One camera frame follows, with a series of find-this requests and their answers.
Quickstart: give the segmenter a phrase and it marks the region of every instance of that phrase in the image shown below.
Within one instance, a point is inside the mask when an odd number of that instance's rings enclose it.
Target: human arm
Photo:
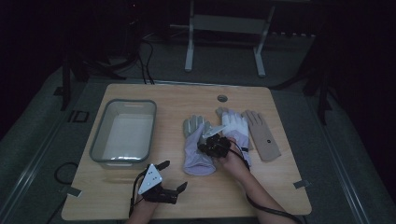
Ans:
[[[236,148],[234,139],[229,138],[232,142],[231,150],[239,153]],[[260,184],[256,177],[248,170],[244,162],[236,156],[234,153],[228,153],[226,158],[219,158],[219,162],[222,164],[224,169],[230,173],[232,177],[237,180],[243,187],[247,196],[254,201],[254,203],[275,209],[277,211],[285,212],[283,207],[275,201],[273,197],[265,190],[265,188]],[[267,213],[256,208],[257,218],[261,224],[264,223],[285,223],[285,224],[295,224],[295,222],[287,217],[282,217],[279,215],[274,215]]]
[[[137,196],[137,201],[142,199],[141,195]],[[151,203],[142,200],[140,203],[134,206],[134,211],[132,212],[129,219],[125,224],[146,224],[149,223],[151,217],[154,215],[155,209],[158,207],[158,203]]]

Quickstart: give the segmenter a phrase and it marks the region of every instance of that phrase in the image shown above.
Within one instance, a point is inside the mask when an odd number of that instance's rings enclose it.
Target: cloth glove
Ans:
[[[183,133],[186,137],[184,146],[186,158],[183,170],[189,175],[210,175],[216,171],[212,158],[198,150],[199,144],[204,144],[203,133],[210,128],[210,122],[202,116],[193,115],[183,122]]]
[[[226,137],[235,139],[237,147],[242,150],[242,154],[251,166],[251,159],[248,155],[248,122],[239,113],[234,112],[226,107],[219,107],[216,110],[218,116],[221,114],[221,124],[226,127],[223,129],[222,134]]]
[[[261,113],[247,110],[242,113],[262,161],[273,161],[280,156],[279,147]]]

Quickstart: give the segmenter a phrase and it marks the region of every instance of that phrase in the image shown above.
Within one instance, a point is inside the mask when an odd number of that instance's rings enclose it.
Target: dark background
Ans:
[[[196,10],[261,16],[260,11],[240,9],[241,4],[265,7],[271,3],[211,0]],[[331,86],[395,201],[396,3],[276,4],[271,32],[317,36],[304,68],[330,68]],[[102,61],[108,53],[124,54],[117,40],[123,39],[125,26],[136,19],[144,20],[166,39],[170,23],[188,24],[189,2],[5,0],[0,10],[2,138],[46,78],[62,65],[67,49],[84,51]]]

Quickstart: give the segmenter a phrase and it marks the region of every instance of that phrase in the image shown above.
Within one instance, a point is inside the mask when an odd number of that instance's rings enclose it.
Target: floor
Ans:
[[[230,45],[217,34],[197,36],[193,68],[184,71],[186,31],[173,40],[155,35],[145,39],[141,55],[156,84],[210,84],[270,87],[294,76],[314,37],[270,35],[262,53],[267,77],[257,76],[249,43]],[[72,82],[72,101],[60,111],[62,99],[54,90],[62,84],[62,68],[44,83],[23,115],[0,143],[0,217],[4,223],[119,223],[122,220],[65,221],[61,217],[67,185],[54,178],[65,162],[79,162],[96,111],[109,83],[143,84],[141,67],[133,64],[112,80],[92,72],[87,83]],[[318,97],[304,96],[304,82],[272,91],[295,160],[310,185],[306,187],[313,211],[304,223],[394,223],[396,209],[377,176],[364,145],[347,114],[328,97],[332,110],[327,125],[317,118]],[[72,111],[86,111],[85,123],[69,120]],[[62,180],[72,181],[76,169],[65,166]],[[255,217],[202,220],[153,220],[151,223],[258,223]]]

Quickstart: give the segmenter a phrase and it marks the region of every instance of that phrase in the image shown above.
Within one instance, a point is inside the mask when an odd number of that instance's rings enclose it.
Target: table top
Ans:
[[[225,95],[228,101],[218,101]],[[160,171],[165,189],[176,189],[188,181],[177,204],[161,203],[153,218],[254,217],[254,209],[246,200],[241,187],[222,167],[212,175],[193,176],[183,172],[184,119],[202,115],[212,125],[220,125],[215,110],[219,106],[237,112],[246,109],[261,112],[269,126],[281,156],[263,162],[255,148],[249,151],[253,173],[267,191],[294,215],[307,215],[311,204],[305,188],[293,183],[301,176],[283,129],[271,92],[264,87],[138,85],[111,84],[99,107],[92,132],[81,157],[72,187],[82,190],[77,198],[67,196],[62,211],[65,220],[127,219],[136,169],[105,169],[90,158],[89,151],[106,103],[113,99],[152,100],[157,104],[151,154],[147,163],[170,161]]]

